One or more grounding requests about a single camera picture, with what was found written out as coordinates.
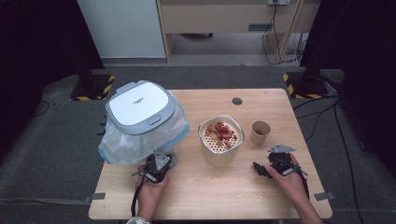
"wooden desk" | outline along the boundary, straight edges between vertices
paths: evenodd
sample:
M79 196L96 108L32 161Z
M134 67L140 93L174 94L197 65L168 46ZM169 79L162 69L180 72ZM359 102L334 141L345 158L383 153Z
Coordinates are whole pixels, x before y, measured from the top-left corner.
M303 170L308 173L311 202L323 218L332 215L327 200L317 202L314 194L323 192L317 170L307 149L289 97L281 89L177 90L172 92L183 104L191 125L190 133L180 142L179 162L170 172L155 219L273 219L297 218L297 212L273 179L258 176L252 163L268 162L268 147L277 143L296 147L294 152ZM232 99L239 97L241 105ZM216 115L231 116L246 135L229 166L216 169L208 165L202 154L198 126ZM260 147L250 141L250 126L265 120L272 128ZM96 193L104 192L103 200L93 200L92 219L128 219L134 197L136 165L104 164Z
M320 0L292 0L278 6L276 33L268 30L271 47L280 61L292 33L309 33ZM274 6L262 0L157 0L166 58L170 62L174 34L247 33L251 25L268 25Z

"gray carpet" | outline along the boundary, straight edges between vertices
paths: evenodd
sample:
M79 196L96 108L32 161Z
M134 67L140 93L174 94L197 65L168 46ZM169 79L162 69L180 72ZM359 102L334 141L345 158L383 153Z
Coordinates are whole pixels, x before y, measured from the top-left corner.
M295 67L108 67L116 76L109 95L131 81L149 80L166 89L282 88L282 74ZM106 122L106 101L70 102L77 76L48 85L37 115L0 167L0 199L52 198L82 202L96 188L103 160L97 153ZM290 99L293 106L307 100ZM331 106L336 98L317 100L295 110L299 118ZM354 170L356 193L365 223L395 223L396 181L374 153L362 151L345 111L339 118ZM305 139L314 131L318 114L299 119ZM307 142L326 191L333 192L331 223L361 223L354 203L351 174L333 110L324 112ZM119 223L93 221L88 205L0 204L0 223ZM263 223L236 221L221 223ZM284 223L299 223L284 220Z

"wristband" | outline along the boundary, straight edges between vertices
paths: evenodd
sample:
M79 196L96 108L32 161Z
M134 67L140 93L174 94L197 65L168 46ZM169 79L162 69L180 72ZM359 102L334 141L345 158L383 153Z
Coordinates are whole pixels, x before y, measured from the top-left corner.
M126 224L151 224L151 222L142 217L132 217Z

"trash can lid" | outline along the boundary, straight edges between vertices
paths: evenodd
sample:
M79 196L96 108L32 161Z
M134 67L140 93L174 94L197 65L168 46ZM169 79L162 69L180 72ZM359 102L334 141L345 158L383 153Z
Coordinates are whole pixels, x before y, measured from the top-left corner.
M106 104L107 117L123 133L147 133L175 112L172 96L162 86L148 81L129 83L117 89Z

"wall socket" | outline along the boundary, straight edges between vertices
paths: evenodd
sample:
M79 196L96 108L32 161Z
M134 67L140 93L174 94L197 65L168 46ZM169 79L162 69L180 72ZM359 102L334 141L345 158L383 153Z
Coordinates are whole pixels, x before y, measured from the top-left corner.
M290 5L291 0L268 0L268 5L273 6L276 2L278 6Z

